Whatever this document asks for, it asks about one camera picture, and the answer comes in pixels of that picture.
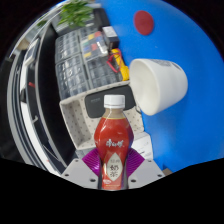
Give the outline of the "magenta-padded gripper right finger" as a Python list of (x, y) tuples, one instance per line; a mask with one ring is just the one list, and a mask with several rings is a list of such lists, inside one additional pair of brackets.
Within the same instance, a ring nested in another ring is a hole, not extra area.
[(126, 160), (127, 187), (141, 188), (164, 177), (153, 159), (144, 159), (136, 150), (130, 149)]

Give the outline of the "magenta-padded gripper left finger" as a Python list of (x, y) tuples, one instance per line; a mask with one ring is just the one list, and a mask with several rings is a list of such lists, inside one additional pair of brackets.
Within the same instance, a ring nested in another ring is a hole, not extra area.
[(61, 177), (84, 188), (99, 189), (101, 161), (97, 149), (91, 150), (82, 159), (74, 159)]

